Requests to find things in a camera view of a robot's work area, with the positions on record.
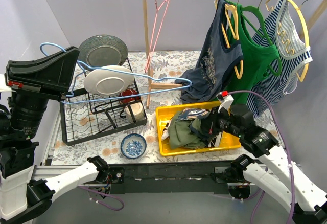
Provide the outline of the light blue wire hanger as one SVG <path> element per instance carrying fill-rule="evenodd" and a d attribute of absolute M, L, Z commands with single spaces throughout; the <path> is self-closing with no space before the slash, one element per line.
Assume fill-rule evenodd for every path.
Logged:
<path fill-rule="evenodd" d="M 164 80 L 180 80 L 180 81 L 187 82 L 188 85 L 169 88 L 160 91 L 145 92 L 136 95 L 117 97 L 117 99 L 135 98 L 139 96 L 159 94 L 169 91 L 186 89 L 192 86 L 191 80 L 186 78 L 168 76 L 168 77 L 156 79 L 149 75 L 138 74 L 132 71 L 127 71 L 125 68 L 118 67 L 117 65 L 108 65 L 105 67 L 98 67 L 98 66 L 91 67 L 80 60 L 77 61 L 77 65 L 79 66 L 79 68 L 82 70 L 83 73 L 85 73 L 87 69 L 91 70 L 91 72 L 84 79 L 84 89 L 90 94 L 101 95 L 103 96 L 103 98 L 90 99 L 85 101 L 75 101 L 75 102 L 62 101 L 62 103 L 65 105 L 75 105 L 75 104 L 114 100 L 115 95 L 118 95 L 121 92 L 125 91 L 127 87 L 134 82 L 136 76 L 147 78 L 152 81 L 159 81 L 159 82 Z"/>

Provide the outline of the olive green tank top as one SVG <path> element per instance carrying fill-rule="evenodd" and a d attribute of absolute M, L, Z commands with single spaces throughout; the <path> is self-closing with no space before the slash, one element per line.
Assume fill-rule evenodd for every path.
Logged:
<path fill-rule="evenodd" d="M 210 110 L 186 108 L 177 112 L 169 121 L 169 147 L 171 149 L 204 149 L 217 147 L 222 132 L 214 137 L 206 137 L 200 132 L 201 120 Z"/>

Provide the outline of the pink wire hanger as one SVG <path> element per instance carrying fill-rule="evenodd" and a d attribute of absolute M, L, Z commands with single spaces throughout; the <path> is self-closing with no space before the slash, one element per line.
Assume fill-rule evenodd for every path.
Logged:
<path fill-rule="evenodd" d="M 153 54 L 155 52 L 155 49 L 156 49 L 156 46 L 158 43 L 158 39 L 159 39 L 159 36 L 161 33 L 161 29 L 162 29 L 162 26 L 164 23 L 164 19 L 165 19 L 166 13 L 167 13 L 169 3 L 170 3 L 170 0 L 163 0 L 162 3 L 159 5 L 158 0 L 155 0 L 156 13 L 155 13 L 155 18 L 154 18 L 154 23 L 153 23 L 153 28 L 152 28 L 152 34 L 151 34 L 150 45 L 149 45 L 149 54 L 147 57 L 145 72 L 148 72 L 150 70 L 151 60 L 152 60 Z M 163 8 L 163 6 L 165 6 L 165 10 L 163 12 L 160 24 L 158 24 L 159 12 Z"/>

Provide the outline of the black white striped tank top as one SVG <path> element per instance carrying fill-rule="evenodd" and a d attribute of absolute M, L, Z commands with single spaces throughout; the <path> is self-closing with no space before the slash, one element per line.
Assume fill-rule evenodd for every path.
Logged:
<path fill-rule="evenodd" d="M 164 141 L 169 137 L 169 126 L 170 126 L 170 122 L 168 122 L 163 131 L 162 131 L 162 136 L 161 136 L 161 140 Z"/>

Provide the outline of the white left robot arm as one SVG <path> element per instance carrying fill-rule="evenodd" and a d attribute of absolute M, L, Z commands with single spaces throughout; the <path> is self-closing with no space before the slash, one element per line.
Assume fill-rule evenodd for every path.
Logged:
<path fill-rule="evenodd" d="M 45 180 L 34 180 L 34 141 L 50 100 L 67 97 L 79 56 L 68 47 L 32 61 L 9 61 L 1 75 L 1 223 L 25 223 L 44 213 L 61 195 L 81 184 L 105 182 L 109 167 L 99 156 Z"/>

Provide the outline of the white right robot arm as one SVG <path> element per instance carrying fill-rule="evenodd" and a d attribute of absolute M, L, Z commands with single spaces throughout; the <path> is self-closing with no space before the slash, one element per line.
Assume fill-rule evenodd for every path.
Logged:
<path fill-rule="evenodd" d="M 239 156 L 216 174 L 218 178 L 254 183 L 281 204 L 295 223 L 326 223 L 326 192 L 290 160 L 268 130 L 256 125 L 245 105 L 233 105 L 230 110 L 212 108 L 201 120 L 201 131 L 211 136 L 219 132 L 236 136 L 253 155 Z"/>

